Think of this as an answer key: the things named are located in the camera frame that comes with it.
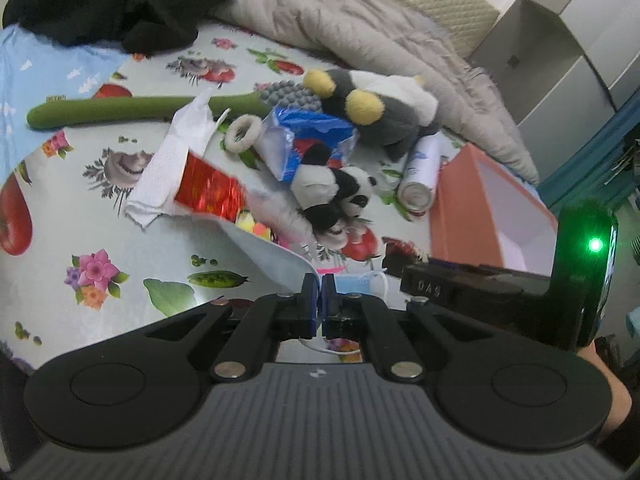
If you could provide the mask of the right hand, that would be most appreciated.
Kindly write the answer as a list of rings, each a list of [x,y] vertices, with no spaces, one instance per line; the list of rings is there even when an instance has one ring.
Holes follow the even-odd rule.
[[[601,442],[609,437],[616,429],[620,428],[620,425],[628,417],[632,408],[631,395],[624,384],[614,375],[612,370],[608,368],[597,354],[594,342],[588,347],[579,349],[577,355],[594,367],[597,367],[599,372],[608,381],[608,386],[612,393],[612,402],[610,410],[608,411],[608,417],[597,437],[597,441]]]

